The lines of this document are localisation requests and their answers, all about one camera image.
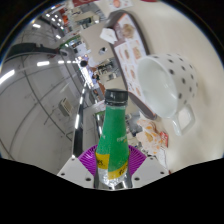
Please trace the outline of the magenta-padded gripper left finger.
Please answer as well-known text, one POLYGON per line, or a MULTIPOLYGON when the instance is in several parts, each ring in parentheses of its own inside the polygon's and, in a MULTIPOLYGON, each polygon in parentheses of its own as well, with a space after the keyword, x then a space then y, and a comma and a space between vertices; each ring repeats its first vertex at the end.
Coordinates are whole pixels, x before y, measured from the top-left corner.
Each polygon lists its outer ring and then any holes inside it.
POLYGON ((78 158, 72 156, 59 171, 58 176, 84 188, 95 188, 97 162, 95 150, 92 146, 85 150, 78 158))

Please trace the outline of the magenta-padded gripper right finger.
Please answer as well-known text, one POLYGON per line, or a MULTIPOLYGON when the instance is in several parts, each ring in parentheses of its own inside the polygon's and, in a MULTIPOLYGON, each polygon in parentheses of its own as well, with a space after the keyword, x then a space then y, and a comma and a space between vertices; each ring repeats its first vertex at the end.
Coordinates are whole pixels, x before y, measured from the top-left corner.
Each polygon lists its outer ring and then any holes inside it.
POLYGON ((140 150, 129 146, 128 186, 140 188, 168 175, 168 171, 155 156, 146 156, 140 150))

